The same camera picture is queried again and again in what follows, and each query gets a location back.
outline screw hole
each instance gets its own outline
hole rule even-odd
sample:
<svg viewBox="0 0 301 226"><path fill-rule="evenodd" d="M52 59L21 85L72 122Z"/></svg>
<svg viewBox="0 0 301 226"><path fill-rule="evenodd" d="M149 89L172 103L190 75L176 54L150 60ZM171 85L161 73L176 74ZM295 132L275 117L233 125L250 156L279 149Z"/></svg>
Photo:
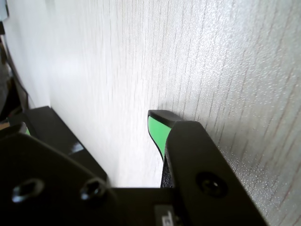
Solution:
<svg viewBox="0 0 301 226"><path fill-rule="evenodd" d="M201 172L196 176L200 190L211 197L222 198L228 192L227 184L217 175L210 172Z"/></svg>

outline white textured wall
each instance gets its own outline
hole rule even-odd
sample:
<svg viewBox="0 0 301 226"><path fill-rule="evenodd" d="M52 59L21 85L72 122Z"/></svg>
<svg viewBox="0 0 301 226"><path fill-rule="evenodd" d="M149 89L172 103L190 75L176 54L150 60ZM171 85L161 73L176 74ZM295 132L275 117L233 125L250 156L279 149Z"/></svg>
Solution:
<svg viewBox="0 0 301 226"><path fill-rule="evenodd" d="M271 225L301 225L301 1L8 1L8 47L116 186L158 186L147 110L197 120Z"/></svg>

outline screw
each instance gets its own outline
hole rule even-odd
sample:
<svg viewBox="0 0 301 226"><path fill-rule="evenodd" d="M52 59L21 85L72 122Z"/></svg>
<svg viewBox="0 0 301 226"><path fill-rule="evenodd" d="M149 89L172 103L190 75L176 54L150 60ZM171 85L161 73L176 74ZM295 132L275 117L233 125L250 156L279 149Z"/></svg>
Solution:
<svg viewBox="0 0 301 226"><path fill-rule="evenodd" d="M197 184L204 194L212 197L222 198L228 192L227 184L210 172L199 173L197 175Z"/></svg>
<svg viewBox="0 0 301 226"><path fill-rule="evenodd" d="M105 194L105 183L99 178L88 180L80 191L82 200L91 200L94 197L102 197Z"/></svg>
<svg viewBox="0 0 301 226"><path fill-rule="evenodd" d="M41 194L44 189L44 182L40 179L32 178L14 187L12 201L14 203L24 202L30 198Z"/></svg>

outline black textured surface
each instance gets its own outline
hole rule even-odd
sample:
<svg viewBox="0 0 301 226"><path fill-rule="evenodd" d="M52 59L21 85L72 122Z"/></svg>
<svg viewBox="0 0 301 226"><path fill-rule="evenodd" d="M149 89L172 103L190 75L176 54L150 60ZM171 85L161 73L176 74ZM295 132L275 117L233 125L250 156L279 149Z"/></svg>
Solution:
<svg viewBox="0 0 301 226"><path fill-rule="evenodd" d="M162 171L162 179L161 179L161 188L172 188L173 187L173 182L170 177L170 172L168 168L168 163L166 156L164 157L164 162L163 162L163 171Z"/></svg>

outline green rubber strip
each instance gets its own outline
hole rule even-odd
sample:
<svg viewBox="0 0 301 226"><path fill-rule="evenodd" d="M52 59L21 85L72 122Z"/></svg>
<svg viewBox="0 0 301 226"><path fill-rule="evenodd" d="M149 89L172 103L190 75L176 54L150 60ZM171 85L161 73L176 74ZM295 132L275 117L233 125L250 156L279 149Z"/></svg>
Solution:
<svg viewBox="0 0 301 226"><path fill-rule="evenodd" d="M171 128L150 116L148 118L148 125L150 136L154 140L154 142L160 149L162 156L164 157L165 144Z"/></svg>

